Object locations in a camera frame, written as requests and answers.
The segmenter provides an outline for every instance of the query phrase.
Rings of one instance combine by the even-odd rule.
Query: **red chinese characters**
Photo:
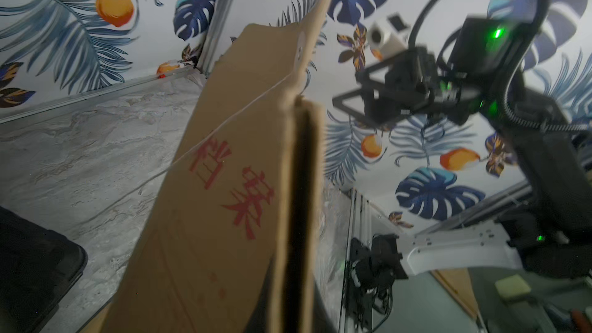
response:
[[[248,240],[255,239],[255,233],[251,228],[251,221],[258,227],[261,227],[261,216],[263,208],[261,202],[265,201],[271,204],[273,198],[273,188],[265,182],[265,173],[257,174],[250,166],[243,169],[243,183],[244,191],[233,189],[230,194],[238,201],[237,204],[222,205],[232,211],[236,211],[234,218],[234,225],[239,226],[242,222],[245,223],[245,229]]]
[[[214,137],[208,139],[195,152],[189,171],[196,174],[209,189],[224,166],[224,158],[232,154],[227,141],[218,144]]]

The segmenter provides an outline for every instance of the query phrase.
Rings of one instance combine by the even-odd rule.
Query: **string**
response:
[[[122,195],[121,197],[119,197],[115,202],[113,202],[112,204],[110,204],[109,206],[107,206],[104,210],[100,211],[99,213],[97,213],[96,215],[94,215],[92,218],[85,220],[85,222],[89,222],[92,221],[96,218],[98,218],[99,216],[101,216],[103,213],[109,211],[110,209],[112,209],[116,204],[118,204],[122,199],[124,199],[125,197],[129,196],[130,194],[134,193],[136,190],[142,189],[144,188],[144,186],[146,184],[148,184],[149,182],[151,182],[152,180],[156,179],[157,177],[166,174],[167,172],[169,172],[175,165],[177,165],[177,163],[179,163],[182,159],[184,159],[185,157],[187,157],[188,155],[192,154],[193,152],[195,152],[199,146],[201,146],[204,142],[207,142],[208,139],[210,139],[214,134],[216,134],[220,129],[222,129],[222,127],[224,125],[226,125],[228,122],[233,121],[234,118],[238,115],[240,115],[241,113],[243,113],[247,108],[251,107],[257,100],[262,99],[263,97],[265,97],[267,95],[267,93],[271,92],[276,86],[280,85],[281,83],[283,83],[290,75],[292,75],[292,72],[287,74],[283,79],[279,80],[275,85],[271,86],[271,88],[269,88],[268,90],[265,90],[261,95],[259,95],[258,97],[256,97],[254,100],[250,101],[245,107],[242,107],[241,109],[239,109],[237,112],[235,112],[233,115],[231,115],[230,117],[228,117],[226,120],[224,120],[221,124],[218,125],[218,127],[214,130],[212,130],[208,135],[206,135],[205,138],[203,138],[202,140],[200,140],[199,143],[195,144],[194,146],[192,146],[187,152],[183,153],[179,158],[175,159],[175,161],[170,164],[169,166],[167,166],[166,168],[164,168],[163,170],[159,171],[158,173],[152,175],[151,177],[149,177],[148,179],[146,179],[145,181],[143,181],[140,185],[138,185],[137,187],[135,187],[134,189],[128,191],[126,194]]]

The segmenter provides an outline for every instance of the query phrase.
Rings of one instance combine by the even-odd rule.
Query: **marble surface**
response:
[[[170,163],[201,92],[200,77],[178,78],[0,137],[0,205],[62,233],[89,256],[42,333],[75,333],[115,293],[163,178],[104,209]],[[337,326],[350,204],[330,184],[322,201],[315,277]]]
[[[338,328],[349,242],[351,201],[327,180],[324,183],[322,201],[314,277],[327,314],[333,325]]]

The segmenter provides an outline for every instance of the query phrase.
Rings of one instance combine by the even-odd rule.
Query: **tropical leaf wallpaper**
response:
[[[228,14],[220,33],[226,41],[216,54],[223,54],[248,23],[285,26],[300,21],[315,3],[239,1],[241,5]],[[355,186],[406,232],[448,219],[524,179],[512,148],[479,115],[463,126],[446,119],[432,124],[426,116],[413,116],[372,129],[333,107],[335,95],[358,87],[355,72],[381,59],[369,47],[372,26],[391,28],[407,41],[427,1],[332,0],[303,93],[327,107],[326,178],[344,190]],[[426,19],[417,41],[438,54],[468,14],[530,20],[535,4],[536,0],[444,0]],[[556,98],[573,120],[592,123],[589,5],[588,0],[552,0],[523,67],[529,87]]]
[[[0,116],[196,64],[215,2],[0,0]]]
[[[234,0],[214,54],[223,54],[249,23],[300,22],[316,1]],[[381,59],[369,48],[372,26],[407,41],[427,1],[331,0],[302,91],[327,107],[326,177],[342,189],[355,186],[408,232],[524,179],[512,148],[481,116],[463,126],[413,116],[372,129],[332,106],[333,96],[357,88],[356,71]],[[436,54],[468,14],[530,20],[536,4],[456,1],[445,0],[418,35]],[[572,120],[592,123],[589,0],[551,1],[523,63],[527,85],[558,100]],[[215,7],[216,0],[0,0],[0,113],[47,100],[48,90],[67,96],[137,77],[146,57],[152,74],[195,63]]]

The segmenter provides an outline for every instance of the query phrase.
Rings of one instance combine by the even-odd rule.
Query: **white cylinder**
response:
[[[367,39],[372,54],[379,60],[386,60],[407,49],[407,44],[397,36],[386,20],[374,22]]]

